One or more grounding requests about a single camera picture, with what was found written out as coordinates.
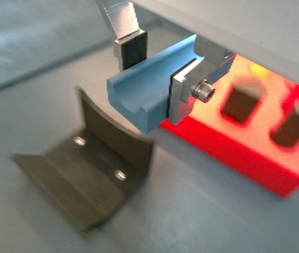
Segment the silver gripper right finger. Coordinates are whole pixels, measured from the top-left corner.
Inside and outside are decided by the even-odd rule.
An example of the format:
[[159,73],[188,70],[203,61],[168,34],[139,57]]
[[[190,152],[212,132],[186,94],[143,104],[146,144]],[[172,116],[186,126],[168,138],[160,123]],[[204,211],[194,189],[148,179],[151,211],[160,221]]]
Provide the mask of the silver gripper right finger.
[[228,73],[236,54],[219,44],[195,37],[196,56],[171,74],[167,119],[178,125],[192,112],[194,100],[207,103],[215,94],[214,83]]

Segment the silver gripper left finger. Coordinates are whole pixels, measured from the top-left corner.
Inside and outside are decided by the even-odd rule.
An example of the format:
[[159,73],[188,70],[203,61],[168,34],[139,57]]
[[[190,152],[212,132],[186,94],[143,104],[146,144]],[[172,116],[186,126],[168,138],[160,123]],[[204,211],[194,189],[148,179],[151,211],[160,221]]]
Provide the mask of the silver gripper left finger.
[[95,0],[112,34],[114,55],[120,70],[147,59],[148,33],[140,28],[134,3],[130,0]]

